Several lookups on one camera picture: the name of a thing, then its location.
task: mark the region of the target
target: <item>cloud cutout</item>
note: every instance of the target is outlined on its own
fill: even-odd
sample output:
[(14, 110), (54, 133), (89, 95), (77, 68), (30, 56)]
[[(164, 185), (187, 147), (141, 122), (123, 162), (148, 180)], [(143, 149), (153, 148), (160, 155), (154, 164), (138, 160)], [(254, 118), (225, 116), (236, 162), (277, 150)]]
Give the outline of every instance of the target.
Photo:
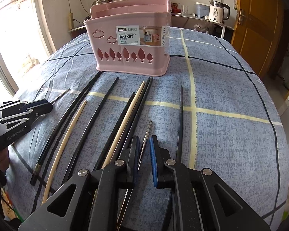
[(111, 43), (111, 44), (114, 44), (114, 43), (117, 42), (117, 39), (114, 38), (114, 37), (112, 37), (112, 36), (110, 36), (110, 37), (107, 39), (107, 42), (108, 42), (108, 43)]
[(95, 32), (93, 33), (93, 37), (94, 38), (102, 38), (104, 36), (104, 32), (101, 30), (95, 30)]

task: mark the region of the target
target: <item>metal screw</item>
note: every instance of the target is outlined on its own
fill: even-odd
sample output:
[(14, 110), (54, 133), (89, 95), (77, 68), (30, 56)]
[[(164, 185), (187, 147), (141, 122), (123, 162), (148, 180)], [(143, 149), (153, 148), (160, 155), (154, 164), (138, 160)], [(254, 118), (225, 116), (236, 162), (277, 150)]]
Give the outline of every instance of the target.
[(88, 170), (86, 169), (81, 169), (78, 171), (79, 176), (86, 176), (88, 174)]
[(206, 176), (212, 175), (212, 170), (209, 169), (209, 168), (205, 168), (202, 172), (203, 172), (203, 174), (206, 175)]
[(115, 165), (116, 165), (116, 166), (122, 166), (122, 165), (124, 165), (124, 160), (116, 160), (116, 161), (115, 161)]
[(175, 165), (175, 164), (176, 164), (176, 161), (175, 161), (174, 159), (168, 159), (168, 160), (166, 161), (166, 164), (167, 164), (167, 165)]

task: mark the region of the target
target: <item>blue gripper pad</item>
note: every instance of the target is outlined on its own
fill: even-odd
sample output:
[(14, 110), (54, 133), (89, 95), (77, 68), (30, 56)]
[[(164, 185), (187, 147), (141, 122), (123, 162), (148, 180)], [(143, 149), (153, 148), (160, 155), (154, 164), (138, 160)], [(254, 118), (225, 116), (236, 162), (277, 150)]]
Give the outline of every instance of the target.
[(154, 187), (157, 187), (157, 163), (156, 163), (155, 150), (154, 150), (152, 137), (150, 138), (150, 156), (151, 156), (153, 183), (154, 183)]

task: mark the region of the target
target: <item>glass cup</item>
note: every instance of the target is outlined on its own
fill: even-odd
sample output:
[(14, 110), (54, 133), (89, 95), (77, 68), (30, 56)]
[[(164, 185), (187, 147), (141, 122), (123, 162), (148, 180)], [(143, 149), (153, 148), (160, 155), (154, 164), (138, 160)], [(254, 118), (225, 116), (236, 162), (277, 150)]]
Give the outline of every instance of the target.
[(182, 5), (181, 11), (182, 11), (182, 14), (188, 14), (188, 6)]

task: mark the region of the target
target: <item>pot lid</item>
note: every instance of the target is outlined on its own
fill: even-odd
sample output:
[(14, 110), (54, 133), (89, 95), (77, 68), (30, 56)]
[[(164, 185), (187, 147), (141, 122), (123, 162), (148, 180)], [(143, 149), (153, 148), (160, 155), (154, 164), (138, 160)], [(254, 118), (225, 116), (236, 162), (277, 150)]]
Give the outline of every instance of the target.
[(101, 4), (101, 3), (108, 3), (111, 0), (96, 0), (93, 2), (93, 4)]

